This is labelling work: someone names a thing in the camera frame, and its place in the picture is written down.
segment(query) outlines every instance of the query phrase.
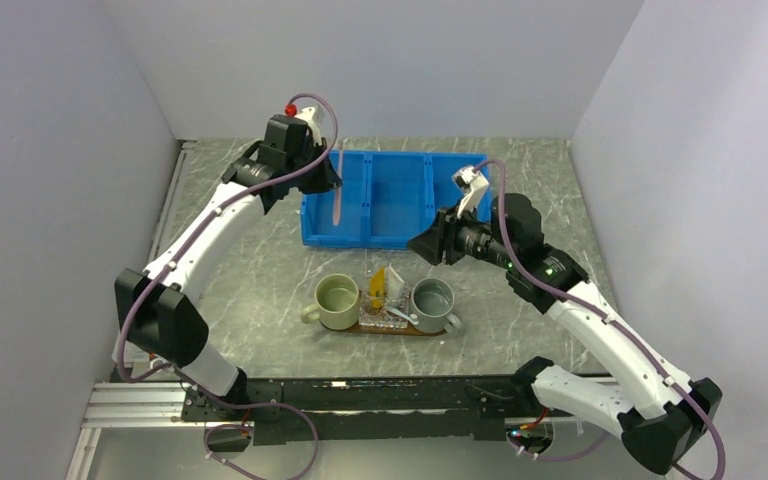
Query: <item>gray mug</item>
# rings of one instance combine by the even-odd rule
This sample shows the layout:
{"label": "gray mug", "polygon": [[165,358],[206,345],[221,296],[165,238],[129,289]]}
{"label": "gray mug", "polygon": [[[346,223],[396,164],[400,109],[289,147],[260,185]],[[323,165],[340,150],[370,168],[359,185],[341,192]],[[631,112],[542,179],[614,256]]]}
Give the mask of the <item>gray mug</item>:
{"label": "gray mug", "polygon": [[455,293],[448,283],[439,278],[426,278],[413,287],[410,313],[413,326],[423,333],[438,333],[444,329],[450,333],[461,329],[461,320],[452,313]]}
{"label": "gray mug", "polygon": [[301,311],[302,323],[319,321],[331,330],[345,330],[360,317],[360,289],[347,275],[334,273],[320,280],[314,298],[316,303]]}

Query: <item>gray wall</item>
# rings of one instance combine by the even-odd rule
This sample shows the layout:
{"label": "gray wall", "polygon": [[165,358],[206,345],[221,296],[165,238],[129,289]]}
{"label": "gray wall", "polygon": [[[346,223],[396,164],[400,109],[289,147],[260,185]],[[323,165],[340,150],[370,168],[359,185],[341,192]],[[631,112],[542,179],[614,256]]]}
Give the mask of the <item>gray wall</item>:
{"label": "gray wall", "polygon": [[175,148],[100,2],[0,1],[0,479],[65,475]]}
{"label": "gray wall", "polygon": [[621,311],[723,388],[727,477],[768,478],[768,0],[647,1],[573,154]]}
{"label": "gray wall", "polygon": [[178,138],[314,91],[345,135],[569,138],[642,0],[105,0]]}

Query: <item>blue plastic tray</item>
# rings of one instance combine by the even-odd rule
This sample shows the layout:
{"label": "blue plastic tray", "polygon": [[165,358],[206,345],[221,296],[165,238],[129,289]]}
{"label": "blue plastic tray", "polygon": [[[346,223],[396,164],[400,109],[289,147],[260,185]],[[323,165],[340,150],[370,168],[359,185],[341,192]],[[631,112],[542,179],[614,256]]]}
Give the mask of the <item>blue plastic tray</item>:
{"label": "blue plastic tray", "polygon": [[[331,163],[337,168],[337,152]],[[304,195],[300,209],[302,242],[335,248],[404,249],[431,225],[439,207],[463,196],[452,175],[477,165],[486,155],[469,153],[343,152],[340,224],[332,224],[334,192]],[[490,219],[491,194],[478,205],[478,218]]]}

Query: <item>purple cable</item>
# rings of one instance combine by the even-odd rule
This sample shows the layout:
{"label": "purple cable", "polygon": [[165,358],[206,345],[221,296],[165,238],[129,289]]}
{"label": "purple cable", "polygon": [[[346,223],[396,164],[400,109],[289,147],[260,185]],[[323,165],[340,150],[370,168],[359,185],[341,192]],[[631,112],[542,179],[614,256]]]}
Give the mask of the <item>purple cable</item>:
{"label": "purple cable", "polygon": [[[488,164],[496,165],[496,168],[499,169],[499,226],[501,227],[501,234],[502,234],[502,243],[505,246],[505,251],[508,253],[508,256],[511,257],[511,262],[516,267],[517,271],[525,277],[526,280],[534,284],[537,288],[548,292],[555,297],[563,298],[565,300],[571,301],[573,303],[577,303],[581,305],[582,307],[590,310],[591,312],[598,315],[603,321],[607,320],[608,314],[604,312],[602,309],[597,307],[596,305],[593,305],[592,303],[589,303],[585,301],[584,299],[578,298],[575,295],[571,295],[567,292],[564,292],[563,290],[559,290],[551,285],[548,285],[546,283],[541,282],[537,277],[532,275],[528,272],[528,270],[525,269],[525,267],[522,266],[522,263],[519,261],[519,258],[517,258],[516,252],[513,249],[513,246],[511,245],[511,238],[508,234],[508,226],[507,226],[507,217],[505,214],[505,181],[506,181],[506,170],[505,170],[505,164],[502,163],[499,160],[496,159],[487,159],[478,165],[476,165],[473,168],[473,171],[478,172],[482,168],[484,168]],[[649,361],[649,363],[652,364],[652,366],[655,368],[655,370],[658,372],[661,377],[664,379],[668,378],[670,375],[669,373],[664,369],[663,366],[661,366],[661,362],[659,362],[654,355],[652,355],[652,352],[649,351],[648,348],[646,348],[645,345],[643,345],[643,342],[637,338],[636,335],[631,333],[629,329],[625,328],[620,322],[609,322],[611,325],[614,326],[614,328],[617,329],[621,334],[623,334],[632,344],[634,344],[637,349],[640,350],[640,352],[646,357],[646,359]],[[708,429],[708,431],[711,432],[711,438],[714,440],[714,446],[717,449],[717,469],[714,472],[713,480],[720,480],[723,478],[723,475],[725,474],[726,470],[726,450],[725,445],[723,444],[723,439],[720,436],[720,432],[717,430],[717,427],[714,426],[713,420],[711,420],[711,417],[708,416],[707,413],[702,409],[701,406],[699,406],[699,403],[696,402],[696,400],[693,399],[678,383],[672,384],[672,389],[675,390],[679,396],[687,402],[688,405],[690,405],[690,408],[693,409],[694,412],[699,416],[700,419],[702,419],[702,422],[705,424],[705,427]],[[596,443],[601,445],[601,441],[597,440]],[[587,453],[592,452],[596,448],[587,448],[585,451]],[[681,467],[678,464],[674,465],[676,469],[681,472],[686,477],[692,479],[692,480],[702,480],[701,477],[698,477],[687,470],[685,470],[683,467]]]}
{"label": "purple cable", "polygon": [[[537,460],[538,462],[572,462],[574,460],[582,459],[582,458],[590,455],[594,451],[596,451],[597,448],[601,447],[602,444],[605,443],[605,440],[607,440],[609,436],[610,436],[610,434],[608,434],[608,432],[602,432],[602,435],[600,435],[599,438],[597,438],[596,441],[593,442],[592,445],[590,445],[589,447],[585,448],[584,450],[582,450],[582,451],[580,451],[578,453],[574,453],[572,455],[564,455],[564,456],[561,456],[561,457],[543,457],[543,456],[540,456],[540,455],[538,455],[536,453],[531,453],[531,452],[528,452],[528,451],[523,451],[523,453],[527,453],[527,454],[531,455],[531,458],[533,458],[534,460]],[[511,440],[511,437],[508,437],[508,444],[511,447],[513,447],[513,449],[516,450],[517,453],[519,453],[520,447],[519,447],[519,445],[515,444]]]}
{"label": "purple cable", "polygon": [[[325,151],[322,152],[321,155],[316,157],[316,159],[311,162],[310,164],[304,166],[303,168],[300,168],[299,170],[296,170],[295,172],[288,173],[286,175],[282,175],[277,178],[273,178],[272,180],[267,180],[266,182],[259,183],[253,187],[250,187],[237,195],[234,195],[217,207],[219,210],[225,210],[232,204],[242,200],[243,198],[253,195],[260,190],[263,190],[264,188],[271,187],[273,185],[277,185],[282,182],[286,182],[287,180],[292,180],[296,177],[302,176],[306,174],[307,172],[313,170],[316,168],[320,163],[322,163],[328,156],[331,154],[331,149],[334,144],[337,142],[337,135],[339,133],[339,128],[337,126],[337,114],[334,113],[334,109],[331,108],[331,105],[328,104],[327,101],[325,101],[324,98],[320,97],[319,95],[315,93],[299,93],[296,95],[293,95],[293,97],[290,99],[287,103],[294,103],[296,100],[299,100],[301,98],[310,98],[315,101],[317,101],[320,105],[322,105],[325,110],[328,111],[328,114],[331,116],[331,122],[334,124],[334,138],[330,144],[326,144]],[[187,237],[186,240],[184,240],[184,243],[181,244],[181,248],[172,255],[172,258],[169,260],[169,262],[161,268],[161,270],[157,273],[157,275],[149,282],[148,285],[146,285],[146,288],[140,293],[139,296],[137,296],[137,299],[134,301],[134,304],[131,306],[130,310],[128,310],[127,315],[125,315],[125,321],[122,323],[122,329],[119,332],[119,339],[116,343],[116,369],[119,373],[119,376],[122,378],[122,380],[128,382],[128,383],[135,383],[140,382],[142,380],[145,380],[146,378],[150,377],[154,373],[157,373],[158,371],[169,367],[169,363],[162,363],[160,365],[156,365],[155,367],[151,368],[147,372],[143,373],[142,375],[139,375],[137,377],[131,377],[130,372],[125,369],[125,341],[128,338],[128,332],[131,330],[131,326],[134,324],[134,320],[137,316],[137,311],[139,311],[140,307],[142,307],[143,303],[145,303],[148,296],[151,294],[152,290],[161,282],[164,278],[166,278],[166,275],[169,274],[169,263],[171,262],[178,262],[181,260],[181,258],[187,253],[187,251],[190,249],[190,247],[193,246],[193,244],[196,242],[196,240],[201,236],[202,233],[204,233],[205,229],[207,229],[208,225],[210,225],[210,222],[213,221],[214,218],[218,217],[219,215],[216,213],[215,210],[211,211],[207,216],[202,219],[201,222],[196,226],[196,228],[193,230],[193,232],[190,234],[189,237]],[[193,385],[197,385],[196,382],[192,381],[189,377],[187,377],[183,372],[176,369],[176,373],[184,378],[185,380],[189,381]],[[225,408],[231,408],[231,409],[250,409],[250,408],[264,408],[264,407],[277,407],[282,408],[285,410],[289,410],[300,417],[308,424],[308,426],[311,429],[311,432],[313,432],[313,454],[311,455],[310,461],[308,462],[307,466],[305,466],[302,471],[291,477],[289,480],[298,480],[302,476],[304,476],[313,466],[313,463],[316,461],[316,456],[319,453],[319,434],[316,431],[316,427],[314,426],[313,422],[310,420],[310,418],[304,414],[301,410],[297,409],[296,407],[293,407],[291,405],[283,404],[283,403],[255,403],[255,404],[248,404],[248,405],[234,405],[230,404],[228,402],[222,401],[214,395],[212,392],[208,392],[206,389],[198,387],[199,390],[207,395],[211,400],[216,402],[217,404],[225,407]],[[253,480],[264,480],[261,477],[258,477],[252,473],[247,472],[243,468],[239,467],[238,465],[234,464],[233,462],[229,462],[222,457],[216,455],[212,451],[208,449],[208,454],[211,458],[214,460],[219,461],[223,465],[226,465],[236,472],[239,472]]]}

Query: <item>purple hose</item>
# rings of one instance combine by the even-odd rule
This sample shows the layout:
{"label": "purple hose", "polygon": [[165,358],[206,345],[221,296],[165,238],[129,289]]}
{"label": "purple hose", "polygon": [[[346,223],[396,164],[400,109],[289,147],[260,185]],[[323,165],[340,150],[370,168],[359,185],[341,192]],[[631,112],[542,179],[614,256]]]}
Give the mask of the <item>purple hose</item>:
{"label": "purple hose", "polygon": [[[242,200],[243,198],[249,195],[253,195],[257,193],[260,190],[263,190],[264,188],[268,188],[273,185],[277,185],[279,183],[286,182],[287,180],[292,180],[294,178],[297,178],[299,176],[306,174],[307,172],[316,168],[320,163],[322,163],[326,158],[328,158],[328,155],[331,154],[331,148],[337,142],[337,135],[339,133],[339,128],[337,126],[337,115],[334,113],[334,109],[331,108],[331,105],[329,105],[324,98],[320,97],[315,93],[296,94],[287,103],[294,103],[296,100],[299,100],[301,98],[313,99],[319,102],[319,104],[322,105],[325,108],[325,110],[328,111],[328,114],[331,116],[331,122],[334,124],[334,138],[332,142],[330,144],[326,144],[325,151],[322,152],[321,155],[316,157],[316,159],[310,164],[304,166],[303,168],[300,168],[299,170],[296,170],[295,172],[288,173],[286,175],[273,178],[272,180],[268,180],[266,182],[257,184],[253,187],[250,187],[244,190],[243,192],[238,193],[237,195],[234,195],[233,197],[230,197],[229,199],[219,204],[218,208],[220,210],[225,210],[226,208],[233,205],[234,203]],[[187,253],[190,247],[193,246],[193,244],[196,242],[199,236],[201,236],[201,234],[204,233],[205,229],[207,229],[208,225],[210,225],[210,222],[212,222],[213,219],[216,217],[218,217],[218,215],[216,214],[216,211],[211,211],[206,217],[204,217],[202,221],[199,222],[199,224],[193,230],[193,232],[190,234],[190,236],[187,237],[186,240],[184,240],[183,244],[181,244],[181,248],[177,252],[175,252],[174,255],[172,255],[172,258],[169,260],[169,263],[178,262],[179,260],[181,260],[181,258]],[[137,296],[137,299],[134,301],[134,304],[131,306],[130,310],[128,310],[127,315],[125,315],[125,321],[122,323],[122,329],[119,332],[119,339],[117,340],[117,343],[116,343],[116,369],[119,373],[119,376],[122,378],[122,380],[128,383],[135,383],[135,382],[140,382],[142,380],[145,380],[146,378],[153,375],[154,373],[157,373],[159,370],[170,366],[169,363],[156,365],[155,367],[151,368],[150,370],[143,373],[142,375],[139,375],[138,377],[131,377],[130,372],[128,372],[128,370],[125,369],[125,341],[128,338],[128,332],[131,330],[131,326],[134,324],[134,320],[136,319],[137,312],[139,311],[140,307],[142,307],[143,303],[145,303],[146,299],[151,294],[152,290],[154,290],[154,288],[161,281],[163,281],[163,279],[166,278],[166,275],[168,274],[169,274],[169,264],[167,263],[157,273],[157,275],[149,282],[149,284],[140,293],[140,295]],[[196,382],[194,382],[191,378],[187,377],[180,370],[176,369],[175,372],[181,378],[187,380],[191,384],[197,385]],[[308,424],[311,432],[313,433],[313,454],[311,455],[310,461],[307,463],[305,468],[303,468],[301,472],[291,477],[289,480],[298,480],[299,478],[303,477],[311,469],[311,467],[313,467],[313,463],[316,461],[316,456],[319,453],[319,434],[317,433],[316,427],[314,426],[310,417],[305,415],[304,412],[297,409],[296,407],[293,407],[291,405],[287,405],[284,403],[254,403],[254,404],[248,404],[248,405],[234,405],[234,404],[230,404],[228,402],[220,400],[219,397],[214,395],[212,392],[208,392],[206,389],[200,386],[198,388],[202,393],[208,396],[211,400],[213,400],[218,405],[221,405],[222,407],[225,407],[225,408],[236,409],[236,410],[247,410],[252,408],[277,407],[277,408],[282,408],[284,410],[289,410],[295,413],[296,415],[299,415],[300,417],[302,417],[302,419]],[[216,455],[215,453],[210,451],[209,447],[207,446],[207,439],[210,436],[210,434],[215,430],[216,429],[211,429],[205,435],[205,449],[207,449],[208,455],[214,460],[219,461],[223,465],[253,480],[264,480],[261,477],[258,477],[257,475],[247,472],[246,470],[236,465],[235,463],[229,462],[223,459],[222,457],[220,457],[219,455]]]}
{"label": "purple hose", "polygon": [[[505,215],[505,164],[502,163],[499,160],[496,159],[487,159],[478,165],[476,165],[473,170],[478,172],[484,166],[488,164],[496,165],[496,168],[499,169],[499,226],[501,227],[501,234],[502,234],[502,243],[505,245],[505,251],[508,253],[508,256],[511,257],[511,262],[516,267],[517,271],[525,277],[526,280],[534,284],[536,287],[540,288],[541,290],[548,292],[555,297],[563,298],[565,300],[571,301],[573,303],[577,303],[581,305],[582,307],[590,310],[591,312],[598,315],[602,320],[606,320],[608,318],[608,314],[604,312],[602,309],[597,307],[596,305],[593,305],[592,303],[589,303],[581,298],[576,297],[575,295],[571,295],[567,292],[564,292],[563,290],[558,290],[557,288],[547,285],[546,283],[541,282],[539,279],[537,279],[534,275],[528,272],[528,270],[525,269],[525,267],[522,266],[522,263],[519,261],[519,258],[517,258],[516,252],[514,252],[513,246],[511,245],[511,238],[508,234],[508,226],[506,222],[506,215]],[[634,344],[635,347],[637,347],[640,352],[646,357],[647,360],[649,360],[649,363],[652,364],[652,366],[655,368],[655,371],[658,372],[659,375],[663,378],[669,377],[669,373],[664,369],[664,367],[661,365],[661,362],[658,361],[658,359],[655,358],[654,355],[652,355],[652,352],[649,351],[648,348],[646,348],[645,345],[643,345],[643,342],[640,341],[639,338],[637,338],[636,335],[631,333],[631,331],[625,326],[623,326],[620,322],[610,322],[611,325],[614,326],[614,328],[617,329],[621,334],[623,334],[632,344]],[[690,408],[693,409],[694,412],[699,416],[699,418],[702,419],[702,422],[705,424],[705,427],[708,429],[708,431],[711,432],[711,438],[714,440],[714,446],[717,449],[717,470],[714,472],[714,480],[720,480],[723,478],[723,475],[725,474],[726,470],[726,450],[725,445],[723,444],[723,439],[720,436],[720,432],[717,430],[717,427],[714,426],[713,420],[711,420],[711,417],[708,416],[708,414],[705,413],[705,411],[702,409],[701,406],[699,406],[699,403],[696,402],[696,400],[693,399],[678,383],[672,384],[672,389],[675,390],[681,398],[687,402],[688,405],[690,405]],[[587,453],[592,452],[595,450],[595,448],[587,448],[584,451]],[[696,475],[688,472],[683,467],[679,466],[678,464],[675,465],[676,469],[681,472],[683,475],[685,475],[688,478],[691,478],[692,480],[702,480],[700,477],[697,477]]]}
{"label": "purple hose", "polygon": [[[594,451],[596,451],[597,448],[601,447],[602,444],[605,443],[605,440],[607,440],[609,436],[610,435],[608,434],[608,432],[602,432],[602,435],[600,435],[599,438],[597,438],[596,441],[593,442],[592,445],[590,445],[589,447],[585,448],[584,450],[582,450],[582,451],[580,451],[578,453],[574,453],[572,455],[564,455],[564,456],[560,456],[560,457],[543,457],[543,456],[540,456],[540,455],[538,455],[536,453],[531,453],[531,452],[527,452],[527,451],[523,451],[523,453],[527,453],[527,454],[531,455],[531,458],[533,458],[534,460],[537,460],[538,462],[572,462],[574,460],[582,459],[582,458],[590,455]],[[513,441],[511,441],[511,437],[508,437],[508,444],[511,447],[513,447],[514,450],[519,452],[519,448],[520,448],[519,445],[517,445]]]}

